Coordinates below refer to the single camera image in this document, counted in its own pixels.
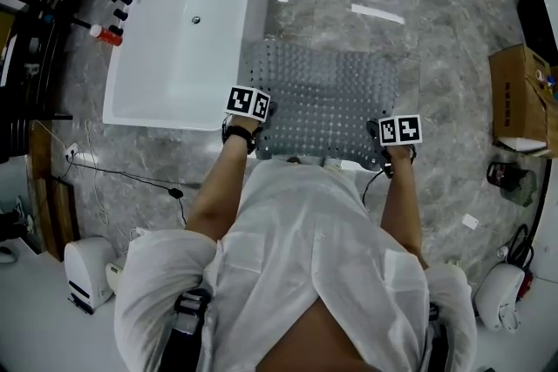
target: bath mat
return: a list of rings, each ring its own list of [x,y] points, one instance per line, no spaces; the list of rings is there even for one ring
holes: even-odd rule
[[[366,122],[389,117],[398,76],[382,55],[316,51],[267,39],[244,52],[239,84],[271,95],[258,159],[305,155],[378,167]]]

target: wall socket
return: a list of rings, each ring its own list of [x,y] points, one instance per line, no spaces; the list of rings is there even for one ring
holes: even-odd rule
[[[73,159],[79,153],[79,146],[77,143],[72,143],[69,147],[66,147],[65,156],[67,160]]]

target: bare skin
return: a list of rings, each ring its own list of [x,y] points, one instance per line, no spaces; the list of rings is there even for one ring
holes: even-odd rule
[[[232,125],[250,132],[251,118],[233,117]],[[247,161],[247,143],[231,136],[206,177],[188,217],[187,230],[218,241],[235,223]],[[408,146],[388,148],[393,161],[381,227],[428,268],[422,253],[422,231]],[[317,299],[263,357],[258,372],[283,370],[377,371],[366,364],[321,299]]]

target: brown box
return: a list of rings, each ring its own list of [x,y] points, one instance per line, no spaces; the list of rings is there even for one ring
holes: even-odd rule
[[[493,137],[544,141],[547,148],[534,156],[558,156],[558,101],[544,87],[551,74],[548,63],[523,44],[489,58],[492,77]]]

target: white shirt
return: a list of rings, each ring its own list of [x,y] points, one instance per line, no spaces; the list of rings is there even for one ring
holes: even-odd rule
[[[459,337],[458,367],[474,358],[471,288],[453,266],[423,271],[373,224],[340,172],[261,163],[237,220],[215,244],[184,230],[130,244],[115,311],[117,345],[132,372],[157,370],[174,301],[203,278],[206,312],[198,370],[255,370],[319,296],[370,365],[419,369],[430,301]]]

